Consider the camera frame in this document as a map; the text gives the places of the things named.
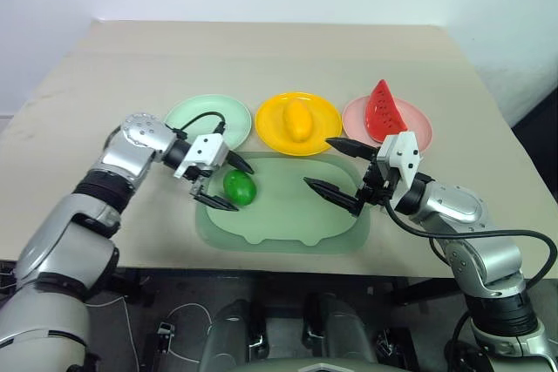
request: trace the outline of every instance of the translucent green tray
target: translucent green tray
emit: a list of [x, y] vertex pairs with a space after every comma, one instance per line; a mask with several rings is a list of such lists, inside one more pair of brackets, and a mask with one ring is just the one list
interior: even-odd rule
[[[330, 181], [353, 193], [361, 174], [344, 158], [318, 155], [306, 159], [273, 152], [242, 154], [255, 169], [255, 201], [238, 213], [198, 205], [197, 231], [210, 246], [244, 252], [343, 254], [357, 250], [368, 237], [370, 212], [353, 218], [347, 211], [323, 200], [303, 176]], [[216, 173], [208, 193], [224, 196]]]

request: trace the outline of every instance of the table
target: table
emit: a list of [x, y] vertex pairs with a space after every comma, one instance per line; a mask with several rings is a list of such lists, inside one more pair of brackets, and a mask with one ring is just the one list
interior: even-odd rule
[[[0, 259], [15, 260], [44, 217], [98, 157], [128, 113], [161, 117], [193, 95], [224, 93], [254, 113], [283, 91], [309, 91], [339, 110], [380, 78], [431, 119], [420, 170], [466, 186], [497, 225], [556, 240], [558, 210], [491, 95], [446, 33], [433, 26], [93, 23], [15, 116], [0, 139]], [[252, 131], [240, 151], [268, 148]], [[364, 162], [357, 163], [364, 170]], [[114, 236], [120, 265], [447, 277], [426, 240], [372, 208], [371, 233], [352, 254], [226, 252], [195, 232], [190, 185], [154, 166]], [[517, 239], [524, 272], [544, 244]], [[549, 276], [558, 277], [554, 267]]]

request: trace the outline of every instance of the plastic watermelon slice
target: plastic watermelon slice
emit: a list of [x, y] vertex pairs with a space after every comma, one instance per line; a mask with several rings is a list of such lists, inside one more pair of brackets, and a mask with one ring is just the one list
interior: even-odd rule
[[385, 80], [380, 80], [372, 91], [364, 112], [364, 124], [368, 134], [379, 143], [384, 141], [386, 135], [407, 131], [407, 125], [395, 106]]

